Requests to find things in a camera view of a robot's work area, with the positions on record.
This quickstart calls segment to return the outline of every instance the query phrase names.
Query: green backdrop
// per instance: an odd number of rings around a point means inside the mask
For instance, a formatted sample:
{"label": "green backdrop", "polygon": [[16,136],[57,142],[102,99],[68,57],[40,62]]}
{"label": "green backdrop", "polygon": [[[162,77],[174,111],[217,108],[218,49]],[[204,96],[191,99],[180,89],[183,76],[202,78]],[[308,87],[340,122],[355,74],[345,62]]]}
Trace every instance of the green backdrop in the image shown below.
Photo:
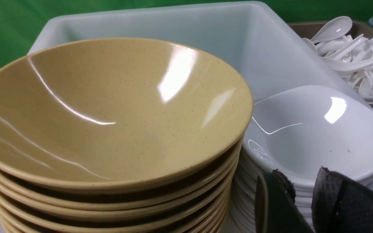
{"label": "green backdrop", "polygon": [[[116,9],[234,0],[0,0],[0,67],[27,54],[46,22],[56,16]],[[326,20],[340,15],[366,22],[373,0],[263,0],[286,22]]]}

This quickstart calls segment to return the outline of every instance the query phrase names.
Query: white bowl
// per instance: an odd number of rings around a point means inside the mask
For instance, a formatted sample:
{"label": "white bowl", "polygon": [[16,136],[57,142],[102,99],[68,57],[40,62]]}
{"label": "white bowl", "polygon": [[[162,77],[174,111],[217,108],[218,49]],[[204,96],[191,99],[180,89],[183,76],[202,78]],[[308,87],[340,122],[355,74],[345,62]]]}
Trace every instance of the white bowl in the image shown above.
{"label": "white bowl", "polygon": [[328,87],[294,88],[254,104],[243,148],[262,169],[278,169],[300,191],[314,187],[321,166],[369,180],[373,110]]}

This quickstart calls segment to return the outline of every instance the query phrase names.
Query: speckled bowl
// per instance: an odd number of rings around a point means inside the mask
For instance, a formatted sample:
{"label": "speckled bowl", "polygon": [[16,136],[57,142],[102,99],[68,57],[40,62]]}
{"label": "speckled bowl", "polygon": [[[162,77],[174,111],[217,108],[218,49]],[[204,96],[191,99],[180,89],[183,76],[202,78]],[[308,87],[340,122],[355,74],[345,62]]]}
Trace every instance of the speckled bowl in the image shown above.
{"label": "speckled bowl", "polygon": [[22,203],[25,203],[24,198],[27,198],[48,205],[75,210],[109,211],[112,213],[113,211],[136,208],[140,212],[145,213],[146,209],[141,207],[154,205],[154,210],[157,210],[157,206],[170,208],[174,206],[172,201],[178,200],[177,203],[180,203],[179,201],[187,202],[201,195],[202,192],[208,190],[209,183],[217,183],[222,179],[223,174],[231,170],[230,167],[234,165],[234,162],[239,157],[240,149],[241,141],[234,144],[232,148],[201,171],[175,183],[143,192],[115,195],[67,195],[32,185],[1,170],[0,186],[5,186],[6,189],[12,190],[16,196],[22,196],[22,200],[19,200]]}
{"label": "speckled bowl", "polygon": [[180,180],[234,145],[252,93],[226,62],[166,41],[77,41],[0,69],[0,169],[69,193]]}
{"label": "speckled bowl", "polygon": [[135,221],[139,219],[155,218],[156,216],[162,213],[166,213],[182,205],[185,205],[186,203],[191,202],[196,198],[199,198],[201,195],[205,195],[207,192],[210,192],[214,187],[219,186],[222,183],[228,183],[232,180],[232,176],[234,174],[235,168],[237,167],[237,164],[238,156],[235,156],[235,160],[228,166],[228,168],[226,168],[222,172],[222,174],[219,174],[215,179],[213,179],[203,187],[184,196],[172,199],[170,201],[158,205],[149,205],[142,208],[133,208],[126,210],[91,211],[50,205],[41,202],[38,199],[32,199],[25,195],[17,193],[1,182],[0,193],[37,211],[41,211],[47,215],[62,218],[65,220],[99,223]]}

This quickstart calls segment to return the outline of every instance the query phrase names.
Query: bowl rim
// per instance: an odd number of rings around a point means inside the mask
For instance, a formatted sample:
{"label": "bowl rim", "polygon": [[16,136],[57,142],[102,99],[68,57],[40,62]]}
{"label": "bowl rim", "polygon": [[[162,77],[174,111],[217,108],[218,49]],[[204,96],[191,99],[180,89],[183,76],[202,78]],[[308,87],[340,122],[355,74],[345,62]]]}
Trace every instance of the bowl rim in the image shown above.
{"label": "bowl rim", "polygon": [[[49,50],[55,50],[64,46],[70,46],[74,44],[84,44],[84,43],[93,43],[95,41],[154,41],[158,43],[163,44],[172,44],[172,45],[178,45],[182,46],[188,49],[193,49],[201,54],[206,54],[207,56],[213,57],[215,61],[219,61],[223,63],[226,67],[228,67],[232,73],[235,73],[236,77],[240,78],[242,82],[244,82],[246,85],[244,86],[243,90],[241,92],[246,92],[246,96],[248,97],[248,100],[253,103],[253,95],[252,91],[250,89],[250,86],[247,84],[247,81],[243,78],[243,76],[235,69],[233,68],[229,63],[225,62],[224,60],[220,59],[219,57],[216,57],[215,55],[212,55],[211,53],[208,53],[204,50],[197,49],[188,45],[175,43],[171,41],[164,41],[164,40],[158,40],[158,39],[149,39],[149,38],[136,38],[136,37],[108,37],[108,38],[95,38],[95,39],[87,39],[87,40],[80,40],[80,41],[73,41],[65,44],[60,44],[54,47],[50,47],[44,50],[37,51],[35,53],[31,53],[28,55],[25,55],[23,57],[20,57],[18,59],[15,59],[14,61],[8,63],[7,65],[0,68],[0,73],[3,72],[6,69],[9,69],[11,66],[15,65],[18,62],[21,62],[25,59],[29,59],[33,56],[36,56],[41,53],[45,53]],[[248,124],[250,123],[251,116],[253,115],[253,105],[248,108],[247,112],[247,121],[243,121],[240,126],[241,130],[239,131],[238,135],[235,135],[234,137],[231,137],[231,141],[226,144],[224,147],[219,147],[211,156],[208,156],[205,160],[201,161],[200,163],[195,163],[194,165],[178,170],[176,172],[173,172],[171,174],[166,174],[160,177],[155,177],[148,180],[124,180],[124,181],[97,181],[97,182],[86,182],[86,181],[68,181],[68,180],[58,180],[53,178],[48,178],[40,175],[34,175],[30,174],[24,171],[21,171],[20,169],[11,167],[9,164],[5,164],[4,162],[0,161],[0,169],[2,171],[5,171],[8,174],[11,174],[15,177],[18,177],[20,179],[35,183],[35,184],[41,184],[49,187],[58,187],[58,188],[64,188],[64,189],[72,189],[72,190],[101,190],[101,189],[127,189],[127,188],[136,188],[136,187],[142,187],[146,185],[152,185],[160,182],[164,182],[165,180],[170,180],[171,178],[182,176],[188,173],[191,173],[195,170],[198,170],[199,168],[202,168],[206,166],[207,164],[214,161],[216,158],[218,158],[220,155],[222,155],[224,152],[226,152],[230,147],[232,147],[235,143],[237,143],[241,137],[244,136],[245,130],[247,129]]]}

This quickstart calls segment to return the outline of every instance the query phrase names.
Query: spoon handle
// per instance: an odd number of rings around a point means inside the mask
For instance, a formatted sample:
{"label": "spoon handle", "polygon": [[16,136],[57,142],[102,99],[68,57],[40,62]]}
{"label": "spoon handle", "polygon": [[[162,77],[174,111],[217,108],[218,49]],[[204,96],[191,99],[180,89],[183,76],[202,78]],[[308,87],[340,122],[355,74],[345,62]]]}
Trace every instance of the spoon handle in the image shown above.
{"label": "spoon handle", "polygon": [[335,59],[337,61],[342,59],[347,53],[349,53],[350,51],[354,50],[356,47],[360,46],[362,43],[367,41],[367,39],[362,39],[363,37],[364,37],[364,34],[359,35],[357,38],[355,38],[345,47],[343,47],[339,51],[336,51],[334,54],[330,55],[329,58]]}
{"label": "spoon handle", "polygon": [[342,72],[342,73],[351,73],[356,72],[361,69],[364,69],[368,66],[373,65],[373,58],[367,59],[360,62],[355,63],[342,63],[340,61],[335,61],[334,59],[324,58],[322,59],[336,72]]}

